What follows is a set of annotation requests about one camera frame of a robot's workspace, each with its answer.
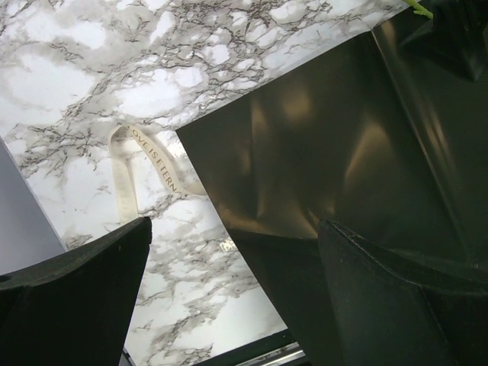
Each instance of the marble pattern surface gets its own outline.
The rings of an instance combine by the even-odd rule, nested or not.
[[[0,1],[0,136],[69,248],[118,227],[107,135],[136,124],[197,179],[175,129],[390,18],[400,0]],[[284,328],[206,197],[126,143],[154,241],[127,348],[188,365]]]

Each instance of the gray wall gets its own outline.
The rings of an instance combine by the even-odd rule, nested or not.
[[[65,249],[0,140],[0,275]]]

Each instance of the dark paper bag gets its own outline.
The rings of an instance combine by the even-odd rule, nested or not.
[[[315,365],[488,355],[488,72],[408,53],[423,21],[405,11],[178,131]]]

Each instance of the cream ribbon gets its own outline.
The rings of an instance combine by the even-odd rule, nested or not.
[[[204,186],[199,181],[183,188],[168,156],[139,128],[129,124],[117,126],[108,136],[108,151],[112,158],[112,172],[114,173],[115,194],[117,195],[120,223],[129,223],[139,217],[136,191],[132,179],[130,178],[129,169],[125,159],[117,153],[113,144],[114,135],[121,130],[129,130],[130,135],[136,140],[137,144],[147,155],[158,172],[161,181],[170,192],[196,194],[199,196],[207,195]]]

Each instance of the white surface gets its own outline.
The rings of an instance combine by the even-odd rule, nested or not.
[[[106,137],[137,124],[195,181],[177,127],[369,30],[400,0],[23,0],[0,5],[0,136],[70,247],[119,223]],[[127,348],[192,364],[284,328],[207,198],[170,195],[134,144],[154,241]]]

